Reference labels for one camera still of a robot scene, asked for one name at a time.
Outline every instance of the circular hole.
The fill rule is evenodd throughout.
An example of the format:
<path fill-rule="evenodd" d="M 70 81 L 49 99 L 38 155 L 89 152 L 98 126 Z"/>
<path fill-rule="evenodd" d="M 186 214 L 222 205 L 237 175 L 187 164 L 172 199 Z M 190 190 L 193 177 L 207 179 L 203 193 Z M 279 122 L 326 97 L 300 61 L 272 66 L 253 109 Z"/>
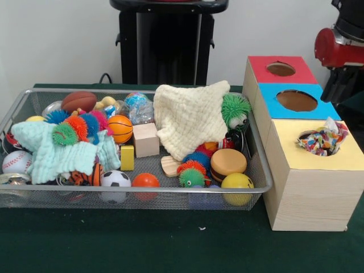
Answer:
<path fill-rule="evenodd" d="M 310 112 L 317 108 L 317 100 L 298 90 L 285 90 L 277 94 L 279 103 L 295 112 Z"/>
<path fill-rule="evenodd" d="M 296 70 L 286 63 L 276 61 L 267 66 L 269 72 L 280 77 L 292 76 L 296 73 Z"/>

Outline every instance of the red machine part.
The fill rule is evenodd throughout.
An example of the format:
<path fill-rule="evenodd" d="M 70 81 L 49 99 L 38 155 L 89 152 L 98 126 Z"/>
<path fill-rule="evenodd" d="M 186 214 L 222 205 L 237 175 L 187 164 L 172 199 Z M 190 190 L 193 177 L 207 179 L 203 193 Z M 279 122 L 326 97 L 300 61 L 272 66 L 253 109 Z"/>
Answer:
<path fill-rule="evenodd" d="M 343 67 L 345 65 L 364 65 L 364 47 L 339 44 L 332 29 L 321 30 L 315 41 L 315 58 L 324 67 Z"/>

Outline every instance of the basketball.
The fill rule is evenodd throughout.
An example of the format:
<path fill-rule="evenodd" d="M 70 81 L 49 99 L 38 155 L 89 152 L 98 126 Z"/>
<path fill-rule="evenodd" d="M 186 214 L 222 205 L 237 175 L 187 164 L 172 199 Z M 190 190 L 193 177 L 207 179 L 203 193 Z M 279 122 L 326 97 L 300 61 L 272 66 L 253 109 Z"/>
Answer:
<path fill-rule="evenodd" d="M 107 121 L 110 129 L 114 132 L 113 137 L 116 144 L 127 142 L 133 135 L 131 121 L 123 115 L 115 115 Z"/>

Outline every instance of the cloth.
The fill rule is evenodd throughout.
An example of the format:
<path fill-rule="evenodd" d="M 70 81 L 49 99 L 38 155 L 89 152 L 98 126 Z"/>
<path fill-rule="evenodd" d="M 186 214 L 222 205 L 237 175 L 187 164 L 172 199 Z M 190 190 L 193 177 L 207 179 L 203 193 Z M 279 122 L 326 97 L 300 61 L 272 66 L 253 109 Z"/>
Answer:
<path fill-rule="evenodd" d="M 33 153 L 32 164 L 28 168 L 33 184 L 54 180 L 64 172 L 79 171 L 91 175 L 96 155 L 105 171 L 120 167 L 113 137 L 106 135 L 107 130 L 97 133 L 100 139 L 98 145 L 78 142 L 61 146 L 54 144 L 52 139 L 55 126 L 47 122 L 21 122 L 11 128 L 14 138 Z"/>
<path fill-rule="evenodd" d="M 341 143 L 349 134 L 348 128 L 333 119 L 328 118 L 325 125 L 314 131 L 300 134 L 299 146 L 315 155 L 329 156 L 338 152 Z"/>
<path fill-rule="evenodd" d="M 174 159 L 182 161 L 205 142 L 224 139 L 228 128 L 222 118 L 227 81 L 198 88 L 161 85 L 154 95 L 157 136 Z"/>

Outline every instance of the wooden shape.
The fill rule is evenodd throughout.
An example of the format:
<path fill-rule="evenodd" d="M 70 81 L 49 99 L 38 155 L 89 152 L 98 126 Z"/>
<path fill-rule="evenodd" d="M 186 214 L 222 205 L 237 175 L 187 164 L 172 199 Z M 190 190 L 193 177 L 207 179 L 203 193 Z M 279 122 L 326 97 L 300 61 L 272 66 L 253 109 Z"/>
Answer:
<path fill-rule="evenodd" d="M 137 158 L 159 155 L 159 138 L 154 123 L 133 126 L 133 143 Z"/>
<path fill-rule="evenodd" d="M 123 145 L 120 147 L 120 161 L 121 171 L 133 171 L 134 170 L 134 146 Z"/>
<path fill-rule="evenodd" d="M 181 166 L 182 162 L 177 161 L 172 156 L 164 156 L 160 163 L 162 164 L 162 170 L 167 177 L 178 176 L 177 169 Z"/>

